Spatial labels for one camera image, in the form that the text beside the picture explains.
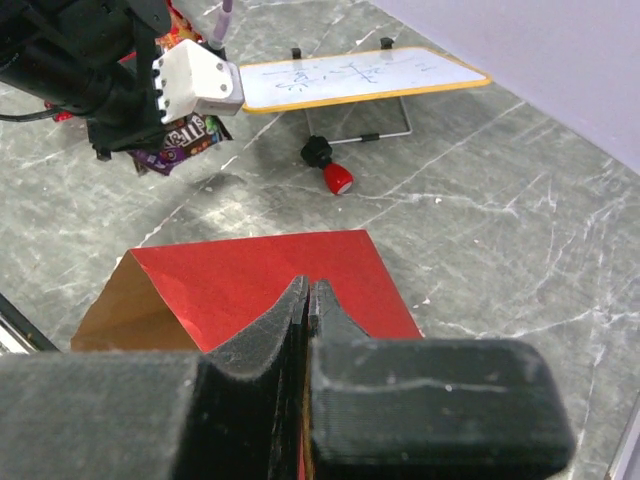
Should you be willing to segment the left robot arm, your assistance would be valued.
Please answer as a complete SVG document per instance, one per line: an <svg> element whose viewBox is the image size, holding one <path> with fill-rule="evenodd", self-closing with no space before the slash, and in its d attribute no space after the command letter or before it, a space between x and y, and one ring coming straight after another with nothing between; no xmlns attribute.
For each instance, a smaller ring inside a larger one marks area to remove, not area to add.
<svg viewBox="0 0 640 480"><path fill-rule="evenodd" d="M85 120L100 159L157 151L166 128L154 81L164 1L4 1L1 81Z"/></svg>

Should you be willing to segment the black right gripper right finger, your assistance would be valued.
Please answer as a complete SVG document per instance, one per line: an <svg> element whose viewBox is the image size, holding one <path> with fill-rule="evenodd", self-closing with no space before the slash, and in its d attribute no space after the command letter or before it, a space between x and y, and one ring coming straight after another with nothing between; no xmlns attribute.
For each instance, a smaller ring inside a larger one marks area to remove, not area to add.
<svg viewBox="0 0 640 480"><path fill-rule="evenodd" d="M547 479L575 438L548 363L508 339L382 339L312 286L311 479Z"/></svg>

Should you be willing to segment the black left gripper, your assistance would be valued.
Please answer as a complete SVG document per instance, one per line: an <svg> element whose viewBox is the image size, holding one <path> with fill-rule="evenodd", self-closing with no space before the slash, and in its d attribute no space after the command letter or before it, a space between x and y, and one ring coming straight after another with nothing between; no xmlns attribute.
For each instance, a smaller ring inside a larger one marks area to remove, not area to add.
<svg viewBox="0 0 640 480"><path fill-rule="evenodd" d="M88 138L101 161L114 152L159 147L165 131L160 96L155 80L159 57L155 32L136 29L133 34L135 59L132 65L115 63L108 69L109 87L105 100L87 120Z"/></svg>

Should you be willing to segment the red cookie snack bag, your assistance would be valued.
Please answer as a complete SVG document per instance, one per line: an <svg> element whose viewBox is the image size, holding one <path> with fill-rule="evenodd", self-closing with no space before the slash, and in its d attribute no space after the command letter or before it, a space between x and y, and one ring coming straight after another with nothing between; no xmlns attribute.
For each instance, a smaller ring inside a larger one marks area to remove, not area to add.
<svg viewBox="0 0 640 480"><path fill-rule="evenodd" d="M188 19L175 8L172 1L167 0L165 1L165 3L167 5L171 19L171 29L169 33L159 39L156 39L155 41L157 47L159 48L160 54L163 54L166 51L174 48L184 39L190 39L193 41L202 40L202 36L194 30ZM130 70L134 69L136 63L136 55L136 52L132 50L128 55L121 58L120 63ZM49 102L45 102L44 106L47 109L54 109L53 104ZM53 115L52 118L54 122L63 122L70 118L73 118L73 115L68 111L59 110Z"/></svg>

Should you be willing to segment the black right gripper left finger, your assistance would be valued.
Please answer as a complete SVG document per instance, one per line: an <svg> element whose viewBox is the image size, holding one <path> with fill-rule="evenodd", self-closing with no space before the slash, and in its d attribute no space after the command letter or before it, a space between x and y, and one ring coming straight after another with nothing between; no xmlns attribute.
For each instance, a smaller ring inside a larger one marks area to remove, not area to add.
<svg viewBox="0 0 640 480"><path fill-rule="evenodd" d="M308 345L309 281L201 357L175 479L295 479Z"/></svg>

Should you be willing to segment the red brown paper bag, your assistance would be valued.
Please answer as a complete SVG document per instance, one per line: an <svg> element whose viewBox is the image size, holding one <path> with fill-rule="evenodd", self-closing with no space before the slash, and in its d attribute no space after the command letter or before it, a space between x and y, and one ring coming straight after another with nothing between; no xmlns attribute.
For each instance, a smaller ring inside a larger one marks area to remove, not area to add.
<svg viewBox="0 0 640 480"><path fill-rule="evenodd" d="M89 307L70 346L210 351L272 307L290 282L326 279L366 332L420 332L364 230L134 248Z"/></svg>

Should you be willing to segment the brown m&m's candy packet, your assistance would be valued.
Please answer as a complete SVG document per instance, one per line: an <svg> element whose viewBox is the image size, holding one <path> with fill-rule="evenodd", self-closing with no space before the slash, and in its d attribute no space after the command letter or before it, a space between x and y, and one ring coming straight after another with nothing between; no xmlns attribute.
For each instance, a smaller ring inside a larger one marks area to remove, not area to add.
<svg viewBox="0 0 640 480"><path fill-rule="evenodd" d="M232 139L219 117L193 113L168 127L160 150L132 150L127 154L138 174L155 172L169 176L175 167L189 158Z"/></svg>

